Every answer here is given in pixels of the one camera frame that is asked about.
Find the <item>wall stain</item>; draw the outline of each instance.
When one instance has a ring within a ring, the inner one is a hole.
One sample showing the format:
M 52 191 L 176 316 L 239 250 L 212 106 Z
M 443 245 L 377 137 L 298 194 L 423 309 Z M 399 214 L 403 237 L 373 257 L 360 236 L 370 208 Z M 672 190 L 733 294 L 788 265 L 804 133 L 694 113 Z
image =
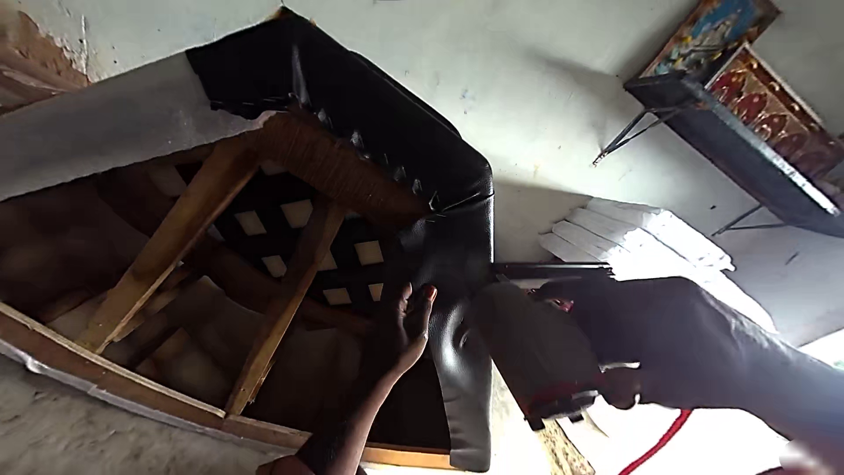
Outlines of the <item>wall stain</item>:
M 789 265 L 789 264 L 791 264 L 791 263 L 792 263 L 792 261 L 793 261 L 793 260 L 795 260 L 795 259 L 797 258 L 797 256 L 799 256 L 799 255 L 800 255 L 800 251 L 798 251 L 798 252 L 796 252 L 796 253 L 792 254 L 792 256 L 791 256 L 791 257 L 789 257 L 789 258 L 788 258 L 788 260 L 786 260 L 786 264 L 785 264 L 785 265 Z

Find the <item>metal bracket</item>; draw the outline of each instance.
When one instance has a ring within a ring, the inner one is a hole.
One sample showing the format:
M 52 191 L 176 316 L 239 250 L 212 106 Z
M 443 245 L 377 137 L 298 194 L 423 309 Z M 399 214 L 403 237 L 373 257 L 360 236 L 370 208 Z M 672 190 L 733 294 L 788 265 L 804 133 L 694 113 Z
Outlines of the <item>metal bracket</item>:
M 762 205 L 756 205 L 756 206 L 754 206 L 754 207 L 753 207 L 753 209 L 751 209 L 751 210 L 749 210 L 749 211 L 747 211 L 747 212 L 742 213 L 739 217 L 737 217 L 736 219 L 734 219 L 734 220 L 730 221 L 729 223 L 727 223 L 727 225 L 725 225 L 725 226 L 724 226 L 724 227 L 722 227 L 721 229 L 719 229 L 719 230 L 715 231 L 715 232 L 714 232 L 711 236 L 714 238 L 715 236 L 718 236 L 718 235 L 720 235 L 720 234 L 723 234 L 723 233 L 725 233 L 725 232 L 727 232 L 727 231 L 740 231 L 740 230 L 742 230 L 742 229 L 777 229 L 778 227 L 786 227 L 786 226 L 788 226 L 788 224 L 786 224 L 786 223 L 784 223 L 784 222 L 778 222 L 778 223 L 774 223 L 774 224 L 757 224 L 757 225 L 753 225 L 753 226 L 739 226 L 739 227 L 736 227 L 736 225 L 737 225 L 740 221 L 742 221 L 744 218 L 746 218 L 746 217 L 748 217 L 748 216 L 750 216 L 750 215 L 754 214 L 756 211 L 761 210 L 762 208 L 763 208 L 763 206 L 762 206 Z
M 609 143 L 609 145 L 607 145 L 606 147 L 604 147 L 601 150 L 601 153 L 598 154 L 598 157 L 594 161 L 592 161 L 592 166 L 597 167 L 598 163 L 600 163 L 601 160 L 603 160 L 603 158 L 605 156 L 607 156 L 607 155 L 613 153 L 614 151 L 620 149 L 621 147 L 627 145 L 631 140 L 633 140 L 636 137 L 644 134 L 648 130 L 656 127 L 657 125 L 664 123 L 667 120 L 670 120 L 671 118 L 673 118 L 674 116 L 676 116 L 677 114 L 682 112 L 686 107 L 687 107 L 687 105 L 683 104 L 683 105 L 680 105 L 680 106 L 656 107 L 656 108 L 652 108 L 652 109 L 645 109 L 644 111 L 639 112 L 639 115 L 634 117 L 633 120 L 630 121 L 630 123 L 627 124 L 627 127 L 625 127 L 621 131 L 620 134 L 616 135 L 615 138 L 613 139 L 613 141 Z M 648 114 L 648 113 L 651 113 L 651 114 L 654 114 L 654 115 L 659 114 L 659 113 L 665 113 L 665 115 L 663 115 L 662 117 L 657 116 L 657 120 L 654 121 L 653 123 L 651 123 L 651 125 L 648 125 L 647 127 L 643 128 L 639 132 L 636 132 L 635 134 L 631 135 L 630 137 L 627 137 L 627 134 L 629 134 L 630 131 L 632 131 L 633 128 L 639 122 L 641 122 L 641 120 L 643 118 L 645 118 L 645 115 Z

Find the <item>framed picture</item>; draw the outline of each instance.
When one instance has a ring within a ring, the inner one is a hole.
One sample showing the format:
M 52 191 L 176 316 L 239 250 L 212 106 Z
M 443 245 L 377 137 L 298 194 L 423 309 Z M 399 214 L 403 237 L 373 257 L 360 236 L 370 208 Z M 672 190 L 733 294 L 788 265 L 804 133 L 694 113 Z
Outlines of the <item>framed picture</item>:
M 641 77 L 685 71 L 706 82 L 715 60 L 753 42 L 779 14 L 771 0 L 702 0 Z

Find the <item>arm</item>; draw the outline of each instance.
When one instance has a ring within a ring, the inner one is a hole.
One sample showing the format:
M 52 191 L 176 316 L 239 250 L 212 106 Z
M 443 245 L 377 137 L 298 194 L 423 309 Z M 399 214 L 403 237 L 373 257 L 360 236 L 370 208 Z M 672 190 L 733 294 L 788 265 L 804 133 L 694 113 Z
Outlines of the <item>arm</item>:
M 844 467 L 844 371 L 780 341 L 681 278 L 556 284 L 545 293 L 574 300 L 573 316 L 610 369 L 601 389 L 625 409 L 731 407 Z
M 398 300 L 391 303 L 381 317 L 367 348 L 370 351 L 365 353 L 361 364 L 361 374 L 349 398 L 349 407 L 339 422 L 316 431 L 295 456 L 276 461 L 270 473 L 357 473 L 378 409 L 398 379 L 416 364 L 428 343 L 428 324 L 436 289 L 428 286 L 415 302 L 412 293 L 412 287 L 407 284 Z

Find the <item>black leather upholstery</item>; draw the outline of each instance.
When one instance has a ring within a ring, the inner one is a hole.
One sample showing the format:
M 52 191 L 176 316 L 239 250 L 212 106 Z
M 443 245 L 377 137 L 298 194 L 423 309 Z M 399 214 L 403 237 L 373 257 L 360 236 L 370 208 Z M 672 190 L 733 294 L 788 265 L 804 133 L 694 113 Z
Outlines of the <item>black leather upholstery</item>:
M 490 465 L 491 362 L 463 314 L 490 275 L 492 173 L 457 130 L 419 98 L 306 19 L 280 18 L 187 52 L 213 108 L 254 118 L 292 101 L 429 201 L 432 216 L 398 234 L 383 295 L 411 281 L 439 289 L 430 355 L 451 436 L 451 463 Z

